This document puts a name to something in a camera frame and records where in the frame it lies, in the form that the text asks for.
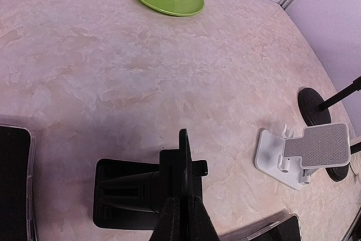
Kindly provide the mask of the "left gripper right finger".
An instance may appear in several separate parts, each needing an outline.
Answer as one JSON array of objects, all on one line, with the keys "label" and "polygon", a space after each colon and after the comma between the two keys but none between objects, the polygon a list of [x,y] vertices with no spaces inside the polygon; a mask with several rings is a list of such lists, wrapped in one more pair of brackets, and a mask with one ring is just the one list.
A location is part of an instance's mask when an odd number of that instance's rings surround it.
[{"label": "left gripper right finger", "polygon": [[219,240],[203,202],[198,196],[188,198],[188,240]]}]

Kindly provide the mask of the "cream ceramic mug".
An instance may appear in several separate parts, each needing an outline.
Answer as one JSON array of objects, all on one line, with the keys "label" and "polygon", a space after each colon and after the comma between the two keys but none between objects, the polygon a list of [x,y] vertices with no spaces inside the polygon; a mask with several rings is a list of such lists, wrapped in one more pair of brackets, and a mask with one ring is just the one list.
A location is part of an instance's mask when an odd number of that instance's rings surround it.
[{"label": "cream ceramic mug", "polygon": [[352,154],[350,160],[350,168],[356,176],[359,176],[361,173],[361,153],[357,152]]}]

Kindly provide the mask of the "front black pole stand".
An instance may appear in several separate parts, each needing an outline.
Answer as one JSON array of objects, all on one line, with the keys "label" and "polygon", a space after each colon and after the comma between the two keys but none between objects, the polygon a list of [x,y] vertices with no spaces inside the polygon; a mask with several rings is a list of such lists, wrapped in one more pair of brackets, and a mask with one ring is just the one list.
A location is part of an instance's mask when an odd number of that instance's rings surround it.
[{"label": "front black pole stand", "polygon": [[[351,155],[360,152],[360,145],[361,143],[359,142],[350,147]],[[349,172],[349,164],[345,166],[326,168],[326,171],[333,181],[339,182],[347,177]]]}]

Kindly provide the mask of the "left top black phone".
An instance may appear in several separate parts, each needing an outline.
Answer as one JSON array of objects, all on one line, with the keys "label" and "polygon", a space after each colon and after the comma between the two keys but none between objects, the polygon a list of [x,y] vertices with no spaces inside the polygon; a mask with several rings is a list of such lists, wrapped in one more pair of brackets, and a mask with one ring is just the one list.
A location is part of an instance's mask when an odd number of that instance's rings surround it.
[{"label": "left top black phone", "polygon": [[34,154],[28,129],[1,125],[1,240],[37,240]]}]

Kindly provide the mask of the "black folding phone stand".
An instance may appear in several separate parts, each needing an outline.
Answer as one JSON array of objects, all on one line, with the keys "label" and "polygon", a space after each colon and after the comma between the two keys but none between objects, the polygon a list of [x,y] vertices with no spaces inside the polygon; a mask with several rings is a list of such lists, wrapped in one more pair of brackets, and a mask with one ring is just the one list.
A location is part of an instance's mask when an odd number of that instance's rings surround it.
[{"label": "black folding phone stand", "polygon": [[101,159],[96,164],[93,222],[97,227],[153,230],[167,198],[202,197],[205,160],[194,161],[186,129],[178,149],[161,150],[159,163]]}]

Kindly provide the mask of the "centre top black phone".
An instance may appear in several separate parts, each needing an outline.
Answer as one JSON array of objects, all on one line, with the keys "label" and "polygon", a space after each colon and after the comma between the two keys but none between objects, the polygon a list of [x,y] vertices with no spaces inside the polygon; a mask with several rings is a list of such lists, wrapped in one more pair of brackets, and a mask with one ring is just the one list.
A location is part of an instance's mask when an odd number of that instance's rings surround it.
[{"label": "centre top black phone", "polygon": [[220,240],[302,240],[300,219],[279,212],[264,220],[219,236]]}]

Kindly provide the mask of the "white folding phone stand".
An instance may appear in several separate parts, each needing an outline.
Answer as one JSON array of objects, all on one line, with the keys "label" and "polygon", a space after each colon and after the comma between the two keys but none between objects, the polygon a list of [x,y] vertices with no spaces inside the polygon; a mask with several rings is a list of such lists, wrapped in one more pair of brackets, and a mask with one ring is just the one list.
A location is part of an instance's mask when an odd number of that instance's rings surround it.
[{"label": "white folding phone stand", "polygon": [[305,127],[300,137],[288,128],[284,128],[281,137],[264,129],[259,135],[254,164],[282,184],[302,190],[318,169],[345,166],[350,159],[349,128],[339,122]]}]

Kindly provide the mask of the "black phone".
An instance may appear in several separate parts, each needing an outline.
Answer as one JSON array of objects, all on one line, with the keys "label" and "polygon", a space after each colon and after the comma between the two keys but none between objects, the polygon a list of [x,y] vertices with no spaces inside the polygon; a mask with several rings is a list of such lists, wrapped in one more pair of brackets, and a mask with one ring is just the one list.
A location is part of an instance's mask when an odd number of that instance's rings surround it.
[{"label": "black phone", "polygon": [[264,220],[219,236],[220,240],[302,240],[300,219],[279,212]]},{"label": "black phone", "polygon": [[37,240],[34,154],[28,129],[1,125],[1,240]]}]

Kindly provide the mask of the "rear black pole stand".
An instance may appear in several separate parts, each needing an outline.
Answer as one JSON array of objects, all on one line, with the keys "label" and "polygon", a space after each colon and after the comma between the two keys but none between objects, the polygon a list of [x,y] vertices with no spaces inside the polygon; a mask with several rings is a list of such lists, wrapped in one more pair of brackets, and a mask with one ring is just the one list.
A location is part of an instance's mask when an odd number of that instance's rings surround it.
[{"label": "rear black pole stand", "polygon": [[330,124],[332,120],[329,107],[356,91],[360,91],[360,77],[355,79],[351,85],[327,100],[324,100],[315,89],[310,87],[303,88],[298,92],[297,102],[305,124],[307,126]]}]

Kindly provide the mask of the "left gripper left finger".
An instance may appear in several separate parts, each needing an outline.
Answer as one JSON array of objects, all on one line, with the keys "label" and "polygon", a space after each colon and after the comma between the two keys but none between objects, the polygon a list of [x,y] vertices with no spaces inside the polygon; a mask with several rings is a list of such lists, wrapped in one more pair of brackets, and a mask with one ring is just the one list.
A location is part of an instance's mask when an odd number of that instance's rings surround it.
[{"label": "left gripper left finger", "polygon": [[151,241],[180,239],[180,202],[178,198],[167,198],[151,235]]}]

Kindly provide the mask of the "black pole stand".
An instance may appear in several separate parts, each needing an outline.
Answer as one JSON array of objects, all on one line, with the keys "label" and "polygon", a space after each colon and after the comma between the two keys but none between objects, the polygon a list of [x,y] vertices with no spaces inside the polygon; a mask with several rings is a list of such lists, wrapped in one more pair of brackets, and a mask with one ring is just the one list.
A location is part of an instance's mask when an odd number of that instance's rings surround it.
[{"label": "black pole stand", "polygon": [[324,100],[315,89],[310,87],[303,88],[298,92],[297,102],[305,124],[307,126],[330,124],[332,120],[329,107],[356,91],[360,91],[360,77],[355,79],[351,85],[327,100]]},{"label": "black pole stand", "polygon": [[[360,152],[360,145],[361,143],[359,142],[350,147],[351,155]],[[349,164],[345,166],[326,168],[326,171],[333,181],[339,182],[347,177],[349,172]]]}]

